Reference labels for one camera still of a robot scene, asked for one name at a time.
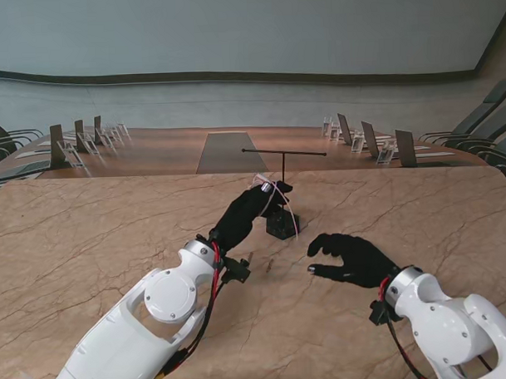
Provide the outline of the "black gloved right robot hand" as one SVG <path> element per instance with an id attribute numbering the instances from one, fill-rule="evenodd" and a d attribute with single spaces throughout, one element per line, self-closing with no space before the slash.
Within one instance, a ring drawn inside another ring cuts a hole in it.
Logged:
<path id="1" fill-rule="evenodd" d="M 389 276 L 400 268 L 371 241 L 349 234 L 319 234 L 308 246 L 309 258 L 322 251 L 333 258 L 340 257 L 341 265 L 314 263 L 308 272 L 334 282 L 351 283 L 361 288 L 379 288 Z"/>

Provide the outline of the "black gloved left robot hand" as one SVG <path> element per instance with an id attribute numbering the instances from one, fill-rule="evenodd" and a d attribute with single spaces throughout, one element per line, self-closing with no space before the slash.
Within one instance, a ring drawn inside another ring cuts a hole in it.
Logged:
<path id="1" fill-rule="evenodd" d="M 224 215 L 209 232 L 209 241 L 216 243 L 227 253 L 246 239 L 253 228 L 253 221 L 276 214 L 287 199 L 285 194 L 293 190 L 282 181 L 264 182 L 246 189 L 225 210 Z"/>

